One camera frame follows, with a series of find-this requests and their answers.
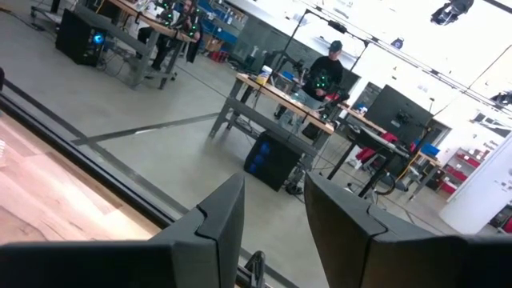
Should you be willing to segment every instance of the computer tower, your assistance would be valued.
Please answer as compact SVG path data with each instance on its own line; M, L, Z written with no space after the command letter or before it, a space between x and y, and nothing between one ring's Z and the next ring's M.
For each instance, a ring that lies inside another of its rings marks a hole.
M96 66L100 59L106 30L97 28L66 9L55 47L79 65Z
M301 153L265 131L256 140L243 168L273 190L279 191L301 156Z

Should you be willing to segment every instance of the concrete floor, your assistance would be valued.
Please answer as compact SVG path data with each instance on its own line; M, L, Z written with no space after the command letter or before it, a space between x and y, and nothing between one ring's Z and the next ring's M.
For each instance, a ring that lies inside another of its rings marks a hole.
M25 2L9 2L26 17ZM87 144L81 146L86 153L113 173L135 179L137 189L152 194L160 205L168 205L171 213L179 214L183 207L193 207L229 176L242 170L254 141L237 130L221 130L215 139L209 139L214 119L201 118L220 111L234 83L235 72L229 66L203 56L198 56L194 64L179 60L178 79L164 90L156 89L156 80L144 81L132 90L118 81L128 75L127 67L115 78L95 68L77 66L54 48L48 34L34 31L5 14L0 14L0 32L9 39L0 42L0 65L6 77L78 132L63 129L54 118L6 89L8 95L63 137ZM120 65L112 61L108 71L117 73ZM275 103L265 98L258 103L258 110L269 116L274 108ZM155 130L141 128L162 123ZM123 133L133 128L142 131ZM345 140L333 136L316 171L328 174L330 162L341 157L343 147L347 147ZM359 181L368 179L365 173L349 166L342 169L347 173L340 171L334 179L340 185L357 182L352 176ZM443 197L425 189L412 202L406 199L407 195L394 192L381 198L379 205L436 234L455 233L438 217L446 203ZM263 250L269 266L297 286L327 287L304 205L293 196L272 191L250 175L246 176L242 247L250 253ZM272 278L269 282L275 287L282 286Z

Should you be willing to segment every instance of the monitor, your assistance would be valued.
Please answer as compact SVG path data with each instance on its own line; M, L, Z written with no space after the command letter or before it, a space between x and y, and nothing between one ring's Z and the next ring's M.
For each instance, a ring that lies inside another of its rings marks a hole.
M365 118L392 133L405 146L423 135L433 115L400 92L386 85Z

